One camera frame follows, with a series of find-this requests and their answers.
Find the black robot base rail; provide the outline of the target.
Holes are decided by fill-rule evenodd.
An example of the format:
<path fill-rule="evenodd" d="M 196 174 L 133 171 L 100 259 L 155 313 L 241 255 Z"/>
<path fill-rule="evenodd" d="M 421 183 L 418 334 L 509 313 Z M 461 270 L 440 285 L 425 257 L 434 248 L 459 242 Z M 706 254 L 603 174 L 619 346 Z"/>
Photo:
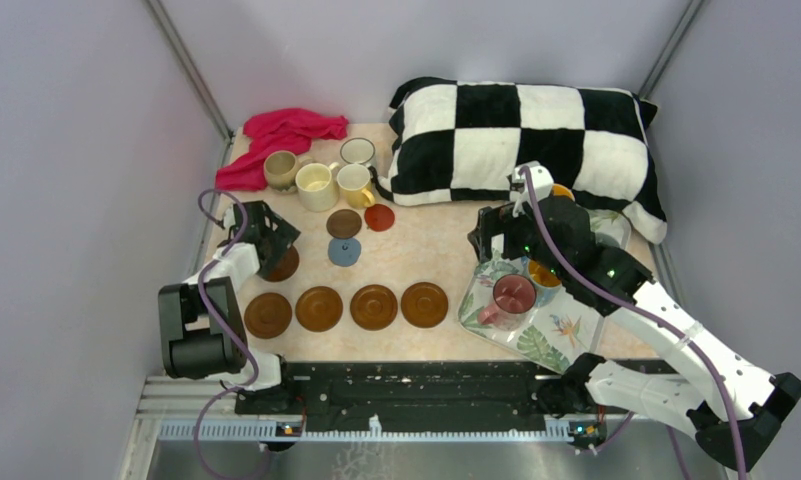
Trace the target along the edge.
<path fill-rule="evenodd" d="M 541 431 L 565 416 L 597 417 L 559 374 L 529 361 L 287 362 L 280 385 L 238 393 L 239 415 L 293 415 L 309 432 Z"/>

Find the red apple coaster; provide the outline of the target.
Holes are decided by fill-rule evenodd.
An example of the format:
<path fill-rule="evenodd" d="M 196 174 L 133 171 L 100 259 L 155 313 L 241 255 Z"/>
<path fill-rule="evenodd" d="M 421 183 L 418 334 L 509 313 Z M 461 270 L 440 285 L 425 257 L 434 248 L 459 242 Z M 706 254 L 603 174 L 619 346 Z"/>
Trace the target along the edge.
<path fill-rule="evenodd" d="M 384 232 L 395 223 L 394 211 L 384 204 L 375 204 L 365 209 L 364 220 L 367 227 L 375 232 Z"/>

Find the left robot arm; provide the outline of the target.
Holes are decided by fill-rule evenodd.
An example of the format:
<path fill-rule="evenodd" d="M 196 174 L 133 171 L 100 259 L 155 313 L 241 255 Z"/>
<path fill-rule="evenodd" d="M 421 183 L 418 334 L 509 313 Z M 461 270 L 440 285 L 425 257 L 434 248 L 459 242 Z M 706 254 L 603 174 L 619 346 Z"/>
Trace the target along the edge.
<path fill-rule="evenodd" d="M 210 261 L 157 296 L 163 367 L 167 376 L 216 380 L 225 387 L 258 391 L 273 413 L 295 404 L 296 386 L 282 377 L 282 360 L 254 348 L 237 294 L 256 277 L 269 279 L 300 231 L 264 201 L 235 203 L 222 221 L 228 238 Z"/>

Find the brown wooden coaster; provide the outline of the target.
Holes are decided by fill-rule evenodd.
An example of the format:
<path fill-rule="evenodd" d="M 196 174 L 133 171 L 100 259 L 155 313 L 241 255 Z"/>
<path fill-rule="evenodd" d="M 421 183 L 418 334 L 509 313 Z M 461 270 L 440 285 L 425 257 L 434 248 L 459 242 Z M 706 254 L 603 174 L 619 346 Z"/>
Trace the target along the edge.
<path fill-rule="evenodd" d="M 255 297 L 246 307 L 244 324 L 247 331 L 260 339 L 280 336 L 290 326 L 293 310 L 281 294 L 268 292 Z"/>

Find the amber wooden coaster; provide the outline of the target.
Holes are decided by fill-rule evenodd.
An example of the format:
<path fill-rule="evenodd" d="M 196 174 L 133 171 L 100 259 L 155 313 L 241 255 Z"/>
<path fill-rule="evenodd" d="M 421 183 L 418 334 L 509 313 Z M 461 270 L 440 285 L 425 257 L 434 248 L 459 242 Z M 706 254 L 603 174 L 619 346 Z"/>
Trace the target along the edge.
<path fill-rule="evenodd" d="M 353 321 L 362 329 L 378 331 L 391 325 L 398 312 L 398 301 L 392 290 L 383 285 L 367 285 L 359 289 L 350 303 Z"/>
<path fill-rule="evenodd" d="M 440 286 L 431 282 L 418 282 L 404 291 L 400 306 L 404 318 L 411 325 L 433 328 L 446 318 L 449 300 Z"/>
<path fill-rule="evenodd" d="M 297 300 L 295 314 L 299 324 L 311 332 L 334 328 L 343 314 L 341 296 L 332 288 L 316 286 L 306 290 Z"/>

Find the dark walnut wooden coaster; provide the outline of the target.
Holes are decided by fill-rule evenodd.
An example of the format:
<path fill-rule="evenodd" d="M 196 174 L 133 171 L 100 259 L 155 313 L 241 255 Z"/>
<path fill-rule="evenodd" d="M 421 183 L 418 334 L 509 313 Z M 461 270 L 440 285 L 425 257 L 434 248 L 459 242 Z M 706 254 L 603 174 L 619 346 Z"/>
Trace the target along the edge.
<path fill-rule="evenodd" d="M 326 222 L 328 233 L 336 239 L 350 239 L 362 228 L 361 215 L 352 209 L 341 209 L 332 213 Z"/>
<path fill-rule="evenodd" d="M 272 283 L 285 281 L 296 273 L 299 264 L 299 252 L 295 246 L 292 246 L 276 265 L 276 268 L 263 279 Z"/>

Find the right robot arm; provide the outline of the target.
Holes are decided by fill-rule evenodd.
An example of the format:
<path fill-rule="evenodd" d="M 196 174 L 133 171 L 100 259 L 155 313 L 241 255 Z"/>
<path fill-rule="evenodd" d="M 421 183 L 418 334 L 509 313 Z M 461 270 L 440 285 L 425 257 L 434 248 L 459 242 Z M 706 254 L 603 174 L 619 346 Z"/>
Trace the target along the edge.
<path fill-rule="evenodd" d="M 646 266 L 599 242 L 587 211 L 567 198 L 482 208 L 468 239 L 482 261 L 528 258 L 550 268 L 574 300 L 638 336 L 684 380 L 583 353 L 562 374 L 563 400 L 576 412 L 603 405 L 647 416 L 745 477 L 801 399 L 797 376 L 770 373 L 730 349 Z"/>

